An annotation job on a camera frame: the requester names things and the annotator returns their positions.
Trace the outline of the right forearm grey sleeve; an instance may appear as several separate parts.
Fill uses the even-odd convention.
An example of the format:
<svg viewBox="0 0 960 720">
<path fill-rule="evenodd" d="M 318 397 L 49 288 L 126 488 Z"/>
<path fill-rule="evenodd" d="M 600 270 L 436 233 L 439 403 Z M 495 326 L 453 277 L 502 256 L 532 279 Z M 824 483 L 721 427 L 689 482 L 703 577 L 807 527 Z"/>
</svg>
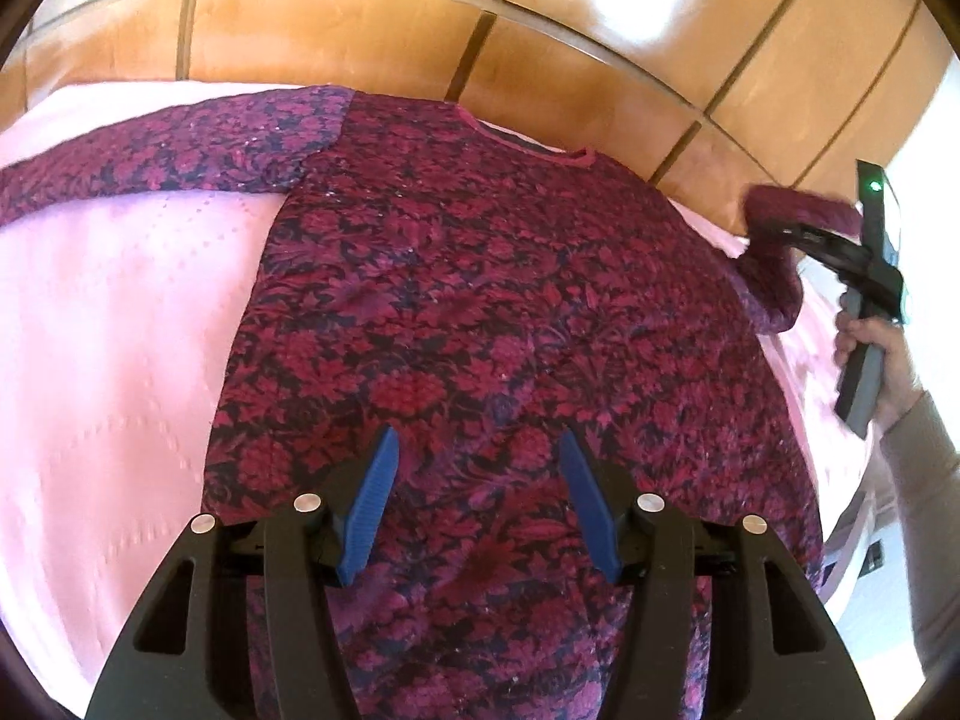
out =
<svg viewBox="0 0 960 720">
<path fill-rule="evenodd" d="M 924 673 L 958 652 L 958 452 L 930 394 L 884 434 L 907 558 L 913 639 Z"/>
</svg>

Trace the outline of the person right hand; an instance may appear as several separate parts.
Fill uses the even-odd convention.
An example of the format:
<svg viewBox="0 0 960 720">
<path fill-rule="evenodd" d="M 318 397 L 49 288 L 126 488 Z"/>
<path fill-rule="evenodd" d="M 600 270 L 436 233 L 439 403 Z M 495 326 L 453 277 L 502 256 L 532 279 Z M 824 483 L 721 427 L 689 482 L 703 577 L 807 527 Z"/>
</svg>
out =
<svg viewBox="0 0 960 720">
<path fill-rule="evenodd" d="M 835 319 L 836 337 L 833 361 L 839 367 L 848 364 L 858 344 L 877 346 L 884 351 L 882 385 L 878 390 L 874 422 L 879 433 L 886 433 L 918 403 L 924 388 L 919 383 L 900 325 L 880 317 L 855 319 L 841 309 Z"/>
</svg>

